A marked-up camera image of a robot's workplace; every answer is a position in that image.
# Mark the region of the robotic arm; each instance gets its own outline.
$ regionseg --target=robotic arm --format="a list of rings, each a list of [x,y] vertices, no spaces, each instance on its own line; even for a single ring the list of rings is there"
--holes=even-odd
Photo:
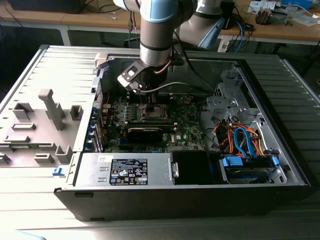
[[[140,12],[140,59],[130,65],[117,80],[135,93],[143,87],[152,90],[167,79],[173,34],[201,48],[210,48],[221,31],[224,18],[221,0],[113,0],[128,11]],[[157,101],[157,92],[148,95]]]

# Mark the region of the cable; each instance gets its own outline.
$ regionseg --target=cable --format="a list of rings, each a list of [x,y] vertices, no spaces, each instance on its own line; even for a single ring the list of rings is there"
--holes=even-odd
[[[140,43],[139,43],[139,37],[138,37],[138,32],[137,32],[137,24],[136,24],[135,12],[132,12],[132,16],[133,16],[133,27],[134,27],[134,32],[135,32],[136,45],[137,45],[137,48],[139,49],[140,48]]]
[[[134,0],[135,1],[135,4],[138,6],[138,8],[140,9],[140,4],[138,2],[138,0]]]
[[[166,64],[161,70],[159,70],[159,71],[154,71],[154,74],[160,74],[160,73],[164,72],[164,71],[170,66],[171,62],[172,62],[172,61],[169,60],[169,61],[167,62],[167,64]]]
[[[213,141],[210,137],[208,137],[207,135],[205,135],[204,133],[203,133],[203,136],[204,137],[206,137],[208,140],[210,140],[210,142],[215,146],[215,147],[219,147],[219,146],[217,146],[217,144],[215,143],[215,141]]]
[[[89,8],[87,7],[90,3],[94,2],[94,1],[96,1],[98,11],[91,10],[91,9],[89,9]],[[90,0],[90,1],[88,1],[88,2],[84,5],[84,8],[85,8],[87,11],[89,11],[89,12],[91,12],[91,13],[95,13],[95,14],[107,14],[107,13],[115,12],[115,11],[118,11],[118,10],[121,9],[121,7],[118,7],[118,8],[113,9],[113,10],[101,11],[101,9],[103,9],[103,8],[105,8],[105,7],[109,7],[109,6],[116,7],[116,5],[114,5],[114,4],[105,4],[105,5],[102,5],[102,6],[99,7],[99,3],[98,3],[98,2],[99,2],[99,0]]]
[[[188,86],[190,88],[198,89],[200,91],[204,91],[204,92],[208,93],[208,91],[206,91],[205,89],[202,89],[202,88],[200,88],[198,86],[192,86],[192,85],[189,85],[189,84],[181,82],[181,81],[173,81],[173,82],[167,83],[165,85],[159,86],[159,87],[151,89],[151,90],[140,90],[139,92],[140,93],[144,93],[144,94],[148,94],[148,93],[152,93],[152,92],[158,91],[160,89],[164,89],[164,88],[169,87],[171,85],[184,85],[184,86]]]
[[[240,27],[240,29],[241,29],[240,44],[239,44],[238,48],[235,50],[235,53],[237,53],[237,52],[239,51],[239,49],[240,49],[240,46],[241,46],[241,44],[242,44],[242,40],[243,40],[243,38],[244,38],[244,30],[243,30],[243,27],[242,27],[242,25],[241,25],[241,23],[240,23],[239,21],[235,21],[235,22],[239,25],[239,27]]]
[[[247,132],[247,130],[244,129],[243,127],[239,127],[239,128],[237,128],[237,129],[234,131],[233,140],[234,140],[234,145],[235,145],[235,147],[243,154],[244,157],[247,156],[246,153],[245,153],[245,151],[244,151],[244,150],[239,146],[239,144],[238,144],[237,134],[238,134],[239,131],[243,131],[243,132],[244,132],[244,135],[245,135],[245,137],[246,137],[246,145],[247,145],[247,147],[248,147],[249,154],[250,154],[251,156],[253,156],[253,158],[256,158],[257,155],[256,155],[254,149],[252,148],[251,141],[250,141],[250,135],[249,135],[249,133]]]
[[[22,24],[12,15],[12,13],[9,12],[5,2],[3,3],[3,6],[6,9],[6,11],[11,15],[11,17],[13,17],[13,19],[23,28],[24,26],[22,26]]]
[[[184,55],[184,57],[185,57],[186,62],[187,62],[188,65],[189,65],[190,69],[193,71],[193,73],[194,73],[198,78],[201,79],[201,81],[202,81],[203,83],[205,83],[213,92],[215,92],[215,90],[210,86],[210,84],[207,83],[207,81],[206,81],[206,80],[196,71],[196,69],[192,66],[192,64],[191,64],[191,62],[190,62],[190,60],[189,60],[189,58],[188,58],[188,56],[187,56],[187,53],[186,53],[185,49],[184,49],[183,46],[182,46],[182,42],[181,42],[180,37],[178,36],[178,34],[176,33],[176,31],[173,31],[173,33],[175,34],[176,38],[178,39],[178,42],[179,42],[179,44],[180,44],[180,46],[181,46],[183,55]]]

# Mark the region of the warning label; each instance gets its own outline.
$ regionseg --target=warning label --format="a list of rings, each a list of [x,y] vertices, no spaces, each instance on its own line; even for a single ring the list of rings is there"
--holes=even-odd
[[[111,185],[147,185],[147,159],[112,159]]]

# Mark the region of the blue cable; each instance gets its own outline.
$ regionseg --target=blue cable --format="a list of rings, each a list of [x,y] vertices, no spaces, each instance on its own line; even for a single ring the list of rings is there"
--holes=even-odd
[[[239,25],[239,27],[240,27],[240,29],[241,29],[241,39],[240,39],[240,44],[239,44],[239,46],[238,46],[238,48],[235,50],[235,53],[237,53],[238,51],[239,51],[239,49],[240,49],[240,47],[241,47],[241,44],[242,44],[242,40],[243,40],[243,38],[244,38],[244,29],[243,29],[243,27],[242,27],[242,25],[241,25],[241,23],[239,22],[239,21],[235,21],[238,25]]]
[[[238,132],[239,131],[243,131],[244,132],[244,135],[245,135],[245,138],[246,138],[246,145],[248,146],[248,150],[249,150],[249,154],[254,158],[256,159],[257,158],[257,155],[255,153],[255,150],[254,148],[252,147],[251,145],[251,140],[250,140],[250,134],[247,132],[247,130],[245,130],[243,127],[239,127],[237,128],[235,131],[234,131],[234,134],[233,134],[233,141],[234,141],[234,145],[235,147],[243,154],[244,157],[247,156],[247,154],[245,153],[245,151],[239,146],[238,144]]]

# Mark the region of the wooden desk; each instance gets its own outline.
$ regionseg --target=wooden desk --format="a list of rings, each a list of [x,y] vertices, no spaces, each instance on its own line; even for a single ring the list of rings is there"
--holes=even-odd
[[[254,31],[250,37],[250,41],[257,42],[272,42],[272,43],[288,43],[288,44],[305,44],[315,45],[320,40],[320,25],[311,27],[304,26],[290,19],[287,25],[259,25],[255,22],[255,14],[248,14],[248,5],[251,0],[236,0],[238,10],[246,23],[254,25]],[[111,0],[99,0],[99,5],[112,3]],[[116,11],[116,20],[108,18],[104,13],[93,13],[88,10],[83,10],[80,14],[67,14],[61,12],[40,12],[40,11],[15,11],[11,8],[6,0],[0,1],[0,23],[2,25],[16,26],[20,25],[8,13],[8,11],[19,21],[24,27],[30,28],[49,28],[60,30],[63,43],[70,45],[68,36],[69,30],[78,31],[95,31],[95,32],[128,32],[129,12],[125,10]],[[107,6],[103,10],[109,11],[114,9],[112,6]],[[311,11],[320,12],[320,7],[313,7]],[[137,28],[140,28],[140,15],[135,14]],[[224,51],[223,46],[235,39],[239,34],[236,26],[229,30],[222,30],[219,38],[220,51]]]

